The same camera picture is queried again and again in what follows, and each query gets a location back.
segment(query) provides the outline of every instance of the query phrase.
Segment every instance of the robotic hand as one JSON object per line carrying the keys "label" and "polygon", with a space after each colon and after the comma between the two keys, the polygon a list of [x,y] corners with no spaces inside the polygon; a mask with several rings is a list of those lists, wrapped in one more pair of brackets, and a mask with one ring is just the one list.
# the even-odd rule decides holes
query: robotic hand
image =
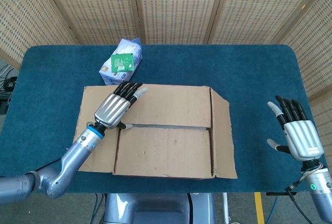
{"label": "robotic hand", "polygon": [[327,167],[319,162],[324,149],[316,128],[312,121],[308,120],[300,103],[280,96],[275,98],[281,110],[272,102],[268,102],[268,106],[275,113],[288,146],[279,145],[272,139],[268,139],[267,142],[273,149],[291,154],[297,161],[302,162],[302,176],[289,185],[286,192],[295,203],[291,191],[303,180],[306,181],[320,218],[327,223],[332,223],[332,178]]}
{"label": "robotic hand", "polygon": [[31,171],[25,175],[0,178],[0,204],[24,200],[38,188],[52,198],[62,196],[74,174],[104,138],[106,129],[132,127],[123,124],[121,119],[130,106],[146,92],[146,88],[137,91],[141,85],[142,83],[124,82],[104,100],[94,114],[95,123],[88,125],[62,156],[61,172],[43,166],[39,171]]}

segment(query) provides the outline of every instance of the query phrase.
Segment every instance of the blue carpet surface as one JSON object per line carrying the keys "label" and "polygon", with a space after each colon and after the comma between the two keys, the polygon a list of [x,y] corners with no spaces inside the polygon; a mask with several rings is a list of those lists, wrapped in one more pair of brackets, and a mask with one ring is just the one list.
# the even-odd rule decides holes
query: blue carpet surface
{"label": "blue carpet surface", "polygon": [[[116,46],[36,46],[24,57],[0,136],[0,175],[36,169],[70,147],[84,86],[103,85],[98,71]],[[297,60],[285,45],[145,45],[131,81],[210,86],[230,103],[238,179],[172,179],[78,172],[70,192],[284,191],[301,163],[271,149],[285,144],[268,108],[279,94],[302,102],[312,119]],[[304,185],[298,190],[305,190]]]}

